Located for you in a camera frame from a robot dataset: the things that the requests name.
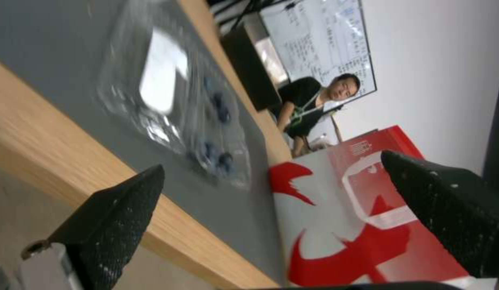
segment plastic bag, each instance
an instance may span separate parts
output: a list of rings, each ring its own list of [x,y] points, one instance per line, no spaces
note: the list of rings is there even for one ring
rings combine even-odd
[[[129,0],[98,84],[99,101],[139,132],[248,188],[251,166],[237,96],[165,1]]]

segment table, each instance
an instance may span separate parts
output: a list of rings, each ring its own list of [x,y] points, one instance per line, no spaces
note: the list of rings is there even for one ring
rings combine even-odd
[[[252,107],[219,44],[206,4],[181,0],[180,5],[264,134],[270,165],[290,160],[288,148],[268,113],[257,113]],[[0,168],[74,207],[90,193],[135,174],[1,64]],[[277,286],[163,195],[142,244],[219,288]]]

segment green lanyard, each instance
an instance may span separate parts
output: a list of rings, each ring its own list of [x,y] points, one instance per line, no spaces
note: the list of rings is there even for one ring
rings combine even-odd
[[[292,113],[291,122],[290,122],[290,125],[288,126],[288,128],[294,127],[294,126],[298,125],[299,123],[301,123],[303,116],[320,109],[320,108],[314,107],[314,109],[310,109],[308,111],[305,111],[305,108],[307,108],[319,96],[320,93],[321,93],[321,89],[319,89],[319,91],[316,94],[314,94],[314,97],[312,97],[312,99],[310,99],[305,105],[303,105],[303,107],[294,107],[294,112]]]

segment cable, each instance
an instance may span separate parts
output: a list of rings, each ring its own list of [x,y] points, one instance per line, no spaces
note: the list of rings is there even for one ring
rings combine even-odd
[[[232,7],[235,4],[238,4],[242,2],[243,0],[234,0],[233,2],[228,3],[225,7],[220,8],[218,11],[214,12],[214,16],[217,16],[219,13],[222,13],[223,11],[226,11],[230,7]]]

